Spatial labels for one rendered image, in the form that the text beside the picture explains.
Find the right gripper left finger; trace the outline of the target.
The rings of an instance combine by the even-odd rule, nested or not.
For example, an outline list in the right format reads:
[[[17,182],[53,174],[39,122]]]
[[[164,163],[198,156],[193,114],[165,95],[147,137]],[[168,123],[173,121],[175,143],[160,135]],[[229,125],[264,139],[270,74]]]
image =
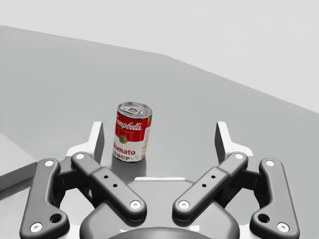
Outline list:
[[[104,139],[103,124],[96,121],[88,141],[69,148],[62,161],[47,158],[37,162],[19,230],[21,238],[66,235],[70,222],[60,204],[65,192],[74,188],[94,207],[108,200],[128,221],[146,217],[145,201],[108,167],[101,166]]]

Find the red and white can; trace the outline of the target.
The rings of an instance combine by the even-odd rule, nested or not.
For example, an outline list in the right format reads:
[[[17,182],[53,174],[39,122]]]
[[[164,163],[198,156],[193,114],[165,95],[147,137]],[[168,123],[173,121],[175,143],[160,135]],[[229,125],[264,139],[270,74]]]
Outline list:
[[[120,161],[133,163],[146,156],[153,111],[135,102],[119,104],[115,125],[113,155]]]

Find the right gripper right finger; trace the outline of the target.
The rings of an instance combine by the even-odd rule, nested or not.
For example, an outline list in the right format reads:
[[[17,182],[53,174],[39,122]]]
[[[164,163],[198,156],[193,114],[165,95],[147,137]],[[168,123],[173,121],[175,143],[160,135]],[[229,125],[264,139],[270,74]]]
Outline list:
[[[216,124],[218,166],[209,169],[172,206],[173,216],[189,222],[211,202],[226,205],[242,189],[252,190],[259,204],[248,224],[259,238],[299,238],[298,224],[284,165],[274,158],[258,162],[252,150],[231,140],[227,124]]]

